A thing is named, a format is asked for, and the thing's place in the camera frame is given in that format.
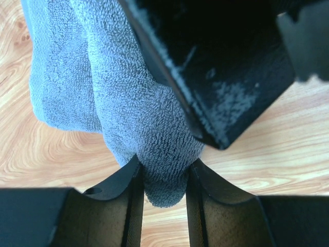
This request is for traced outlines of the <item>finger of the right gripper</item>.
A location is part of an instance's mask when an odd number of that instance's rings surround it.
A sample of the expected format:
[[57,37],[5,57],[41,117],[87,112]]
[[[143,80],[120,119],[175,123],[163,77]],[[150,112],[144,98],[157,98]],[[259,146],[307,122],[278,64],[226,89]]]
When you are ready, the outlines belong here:
[[193,135],[227,149],[295,79],[280,1],[121,1]]

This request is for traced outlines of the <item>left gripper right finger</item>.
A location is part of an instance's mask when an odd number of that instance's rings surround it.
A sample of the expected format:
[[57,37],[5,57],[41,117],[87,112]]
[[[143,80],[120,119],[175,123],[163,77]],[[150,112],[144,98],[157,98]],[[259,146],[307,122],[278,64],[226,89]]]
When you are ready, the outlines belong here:
[[327,196],[255,196],[196,160],[186,204],[191,246],[328,246]]

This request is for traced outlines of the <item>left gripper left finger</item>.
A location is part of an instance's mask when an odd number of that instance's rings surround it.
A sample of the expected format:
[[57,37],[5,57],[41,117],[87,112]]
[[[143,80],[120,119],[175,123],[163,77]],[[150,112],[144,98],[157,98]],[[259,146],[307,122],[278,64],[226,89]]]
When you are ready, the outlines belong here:
[[140,246],[142,165],[134,156],[99,184],[1,189],[1,246]]

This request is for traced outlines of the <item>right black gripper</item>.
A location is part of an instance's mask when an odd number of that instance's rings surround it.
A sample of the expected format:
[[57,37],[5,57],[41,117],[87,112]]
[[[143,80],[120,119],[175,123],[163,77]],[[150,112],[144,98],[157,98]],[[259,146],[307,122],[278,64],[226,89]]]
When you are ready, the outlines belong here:
[[276,1],[277,26],[300,82],[328,82],[328,1]]

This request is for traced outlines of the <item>grey towel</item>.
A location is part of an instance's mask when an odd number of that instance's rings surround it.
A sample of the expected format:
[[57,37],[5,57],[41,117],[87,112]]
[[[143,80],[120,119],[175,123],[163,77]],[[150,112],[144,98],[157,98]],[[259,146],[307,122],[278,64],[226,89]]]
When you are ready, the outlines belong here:
[[61,130],[103,135],[120,166],[138,156],[157,207],[185,194],[203,145],[170,87],[155,81],[117,1],[22,1],[33,42],[36,117]]

